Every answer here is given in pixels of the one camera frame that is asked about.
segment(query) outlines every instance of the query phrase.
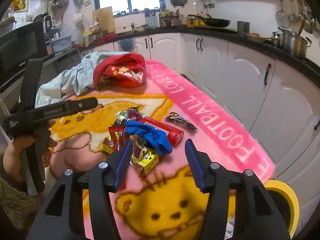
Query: microwave oven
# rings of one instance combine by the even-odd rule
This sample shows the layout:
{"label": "microwave oven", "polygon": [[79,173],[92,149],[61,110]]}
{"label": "microwave oven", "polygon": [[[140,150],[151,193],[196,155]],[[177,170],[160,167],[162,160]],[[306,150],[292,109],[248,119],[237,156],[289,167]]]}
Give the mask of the microwave oven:
{"label": "microwave oven", "polygon": [[23,76],[30,58],[48,55],[42,22],[34,22],[0,37],[0,92]]}

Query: blue glove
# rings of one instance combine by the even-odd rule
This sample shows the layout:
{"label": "blue glove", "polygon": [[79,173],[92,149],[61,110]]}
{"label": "blue glove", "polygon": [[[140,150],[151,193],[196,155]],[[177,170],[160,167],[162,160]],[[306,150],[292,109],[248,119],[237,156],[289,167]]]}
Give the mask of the blue glove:
{"label": "blue glove", "polygon": [[145,139],[159,155],[172,152],[172,147],[164,131],[156,130],[150,125],[137,121],[127,121],[125,126],[126,134],[137,134]]}

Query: yellow tape roll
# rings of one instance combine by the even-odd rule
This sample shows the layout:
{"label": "yellow tape roll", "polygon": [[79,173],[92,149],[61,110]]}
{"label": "yellow tape roll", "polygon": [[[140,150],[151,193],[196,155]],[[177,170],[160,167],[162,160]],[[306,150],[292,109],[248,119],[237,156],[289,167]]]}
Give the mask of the yellow tape roll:
{"label": "yellow tape roll", "polygon": [[268,191],[272,190],[279,193],[288,202],[290,208],[289,234],[290,237],[293,238],[293,235],[297,230],[300,215],[299,202],[296,194],[287,184],[278,180],[268,180],[265,184],[265,188]]}

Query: black countertop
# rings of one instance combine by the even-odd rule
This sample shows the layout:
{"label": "black countertop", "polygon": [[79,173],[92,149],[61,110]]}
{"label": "black countertop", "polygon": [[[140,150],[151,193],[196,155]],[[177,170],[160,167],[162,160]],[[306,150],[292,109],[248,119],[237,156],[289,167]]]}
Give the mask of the black countertop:
{"label": "black countertop", "polygon": [[223,29],[216,29],[216,30],[190,29],[182,25],[182,26],[171,27],[171,28],[163,28],[163,29],[159,28],[156,30],[150,30],[150,31],[144,31],[144,32],[121,33],[121,34],[118,34],[117,37],[111,40],[108,40],[105,43],[92,44],[86,48],[80,48],[80,51],[93,49],[103,44],[119,41],[122,39],[130,39],[130,38],[160,34],[160,33],[189,33],[189,34],[218,38],[218,39],[230,41],[232,43],[236,43],[239,45],[243,45],[245,47],[259,51],[271,58],[279,59],[284,63],[287,63],[288,65],[294,67],[299,72],[304,74],[307,78],[312,80],[320,88],[320,67],[314,62],[312,62],[311,60],[307,58],[305,58],[304,60],[300,60],[290,55],[289,53],[283,51],[282,49],[275,48],[274,46],[269,45],[267,43],[261,43],[245,37],[241,37],[237,35],[235,32],[233,33],[232,31],[226,31]]}

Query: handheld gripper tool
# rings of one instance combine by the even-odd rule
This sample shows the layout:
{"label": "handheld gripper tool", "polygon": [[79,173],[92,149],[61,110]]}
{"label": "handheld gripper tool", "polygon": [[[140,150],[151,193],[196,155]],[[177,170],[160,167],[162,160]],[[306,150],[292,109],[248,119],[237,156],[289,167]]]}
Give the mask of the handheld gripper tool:
{"label": "handheld gripper tool", "polygon": [[252,170],[226,170],[197,151],[191,139],[186,141],[185,152],[196,186],[202,193],[209,193],[198,240],[224,239],[230,189],[236,190],[232,240],[290,240],[275,202]]}
{"label": "handheld gripper tool", "polygon": [[65,170],[44,200],[30,229],[28,240],[89,240],[85,237],[82,189],[89,190],[94,239],[121,240],[109,192],[122,186],[132,156],[132,141],[91,170]]}
{"label": "handheld gripper tool", "polygon": [[5,108],[4,113],[7,115],[4,130],[9,137],[22,134],[34,134],[39,137],[33,145],[23,149],[20,155],[21,172],[30,196],[44,191],[45,175],[41,156],[47,149],[51,135],[51,132],[47,129],[48,121],[92,109],[98,105],[96,98],[86,98],[78,101],[63,101],[35,109],[42,65],[43,59],[41,58],[28,61],[16,114],[10,114],[4,102],[0,102],[1,107]]}

